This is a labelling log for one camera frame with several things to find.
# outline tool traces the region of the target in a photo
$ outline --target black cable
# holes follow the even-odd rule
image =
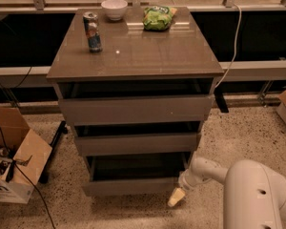
[[[20,87],[20,85],[27,79],[27,77],[29,76],[30,72],[31,72],[31,69],[32,69],[32,66],[30,66],[30,69],[29,71],[27,72],[27,74],[25,75],[25,77],[22,79],[22,81],[20,81],[19,84],[17,84],[15,87],[13,88],[17,88],[17,87]]]
[[[9,91],[7,90],[7,88],[5,88],[5,86],[3,86],[0,82],[0,88],[3,92],[3,94],[5,95],[5,97],[7,98],[8,102],[12,102],[13,101],[13,97],[12,95],[10,95]]]
[[[3,131],[2,131],[2,129],[1,129],[1,126],[0,126],[0,134],[1,134],[1,136],[2,136],[2,140],[3,140],[4,146],[7,148],[8,146],[7,146],[6,140],[4,139]]]
[[[50,211],[49,211],[49,208],[48,208],[48,205],[47,205],[47,202],[45,201],[44,197],[42,196],[40,190],[34,185],[34,183],[32,183],[32,181],[19,169],[18,165],[15,164],[15,167],[18,169],[18,171],[30,182],[30,184],[36,189],[36,191],[38,192],[39,196],[41,197],[42,201],[44,202],[45,204],[45,208],[46,208],[46,211],[48,213],[48,216],[49,216],[49,219],[51,221],[51,226],[53,227],[53,229],[55,229],[55,225],[54,225],[54,222],[53,222],[53,219],[51,217],[51,214],[50,214]]]
[[[0,23],[5,25],[14,35],[17,35],[17,33],[6,22],[0,19]]]
[[[3,143],[5,145],[5,147],[7,147],[7,144],[6,144],[6,140],[4,138],[4,135],[3,135],[3,131],[2,131],[2,128],[0,126],[0,133],[1,133],[1,136],[2,136],[2,140],[3,140]],[[47,213],[48,213],[48,216],[49,216],[49,219],[51,221],[51,226],[53,229],[55,229],[55,225],[54,225],[54,222],[53,222],[53,219],[51,217],[51,214],[50,214],[50,211],[49,211],[49,208],[48,208],[48,205],[47,205],[47,202],[45,201],[45,199],[43,198],[41,192],[39,191],[39,189],[34,185],[34,183],[32,183],[32,181],[19,169],[18,165],[15,163],[15,167],[18,169],[18,171],[29,181],[29,183],[36,189],[36,191],[38,192],[38,194],[40,195],[41,199],[43,200],[44,204],[45,204],[45,208],[47,210]]]
[[[12,87],[12,89],[20,87],[20,85],[28,78],[28,76],[29,76],[29,74],[31,72],[31,69],[32,69],[32,66],[30,66],[27,74],[23,77],[23,79],[15,87]],[[0,87],[3,88],[3,89],[6,89],[6,87],[3,86],[1,83],[0,83]]]

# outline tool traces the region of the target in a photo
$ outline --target white bowl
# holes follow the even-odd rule
[[[128,3],[125,0],[106,0],[101,6],[111,20],[120,20],[126,12]]]

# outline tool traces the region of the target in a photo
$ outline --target cabinet top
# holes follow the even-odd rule
[[[223,74],[187,8],[177,8],[166,31],[144,31],[144,8],[128,8],[120,21],[101,9],[102,52],[90,52],[83,14],[74,16],[47,76],[51,82],[144,78],[213,77]]]

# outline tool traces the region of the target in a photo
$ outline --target open drawer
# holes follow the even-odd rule
[[[172,78],[95,80],[83,82],[60,82],[61,98],[87,99],[103,97],[138,97],[161,95],[203,95],[209,94],[214,78]]]
[[[75,127],[81,156],[192,152],[200,122],[169,122]]]
[[[91,180],[86,196],[150,194],[172,191],[191,153],[89,156]]]

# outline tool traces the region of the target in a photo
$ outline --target drawer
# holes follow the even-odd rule
[[[108,125],[206,120],[212,95],[108,99],[61,99],[67,124]]]
[[[210,78],[172,78],[132,79],[132,80],[95,80],[84,82],[65,82],[58,84],[58,92],[64,99],[161,96],[161,95],[198,95],[209,94],[214,79]]]
[[[188,153],[88,157],[91,180],[86,196],[120,196],[172,191]]]
[[[74,142],[81,156],[192,152],[198,129],[199,122],[75,127]]]

